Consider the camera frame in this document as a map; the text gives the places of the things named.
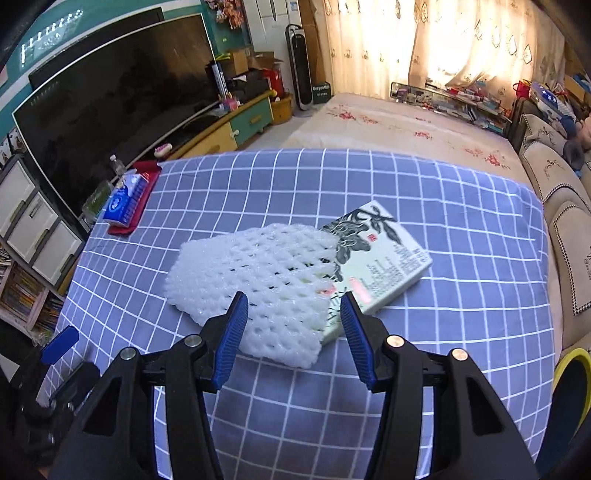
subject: white drawer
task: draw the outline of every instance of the white drawer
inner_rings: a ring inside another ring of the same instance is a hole
[[[76,253],[81,244],[82,240],[64,222],[60,222],[39,253],[33,268],[51,285],[55,285],[64,273],[70,256]]]
[[[30,262],[35,250],[57,220],[57,213],[41,193],[37,193],[8,238],[8,245],[25,262]]]
[[[34,189],[35,184],[16,162],[0,184],[0,236],[6,235],[18,209]]]

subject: screw head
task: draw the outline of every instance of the screw head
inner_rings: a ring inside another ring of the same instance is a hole
[[[452,357],[456,360],[459,360],[460,362],[463,362],[464,360],[468,359],[468,352],[462,350],[461,348],[454,348],[452,350]]]
[[[394,348],[399,348],[404,345],[404,338],[398,335],[390,335],[386,338],[386,342],[389,346],[393,346]]]
[[[131,348],[130,346],[127,348],[124,348],[123,350],[121,350],[121,353],[119,354],[119,356],[123,360],[131,360],[133,357],[135,357],[135,348]]]
[[[201,345],[203,339],[199,335],[189,335],[185,338],[185,345],[195,347]]]

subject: white refrigerator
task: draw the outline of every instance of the white refrigerator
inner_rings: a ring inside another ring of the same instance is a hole
[[[283,87],[294,94],[290,58],[285,40],[289,24],[301,25],[300,7],[297,0],[243,0],[248,28],[255,51],[275,52],[281,62]]]

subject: stuffed toy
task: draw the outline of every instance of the stuffed toy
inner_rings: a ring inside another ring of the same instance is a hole
[[[577,140],[581,142],[583,150],[591,150],[591,117],[584,122],[577,122]]]

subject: storage drawer unit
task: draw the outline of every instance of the storage drawer unit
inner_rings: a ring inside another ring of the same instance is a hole
[[[8,245],[25,262],[30,262],[57,217],[41,193],[37,193],[12,230]]]
[[[230,120],[232,130],[238,133],[235,135],[236,143],[242,145],[256,132],[262,131],[273,120],[271,103],[268,98],[253,105],[245,112],[240,113]]]
[[[33,263],[33,269],[51,285],[56,285],[67,273],[81,244],[82,240],[60,222]]]
[[[0,236],[7,234],[33,190],[35,184],[17,161],[0,183]]]
[[[231,152],[238,148],[234,140],[234,133],[230,123],[223,124],[214,133],[201,140],[183,158],[199,157],[201,155],[211,155],[221,152]]]

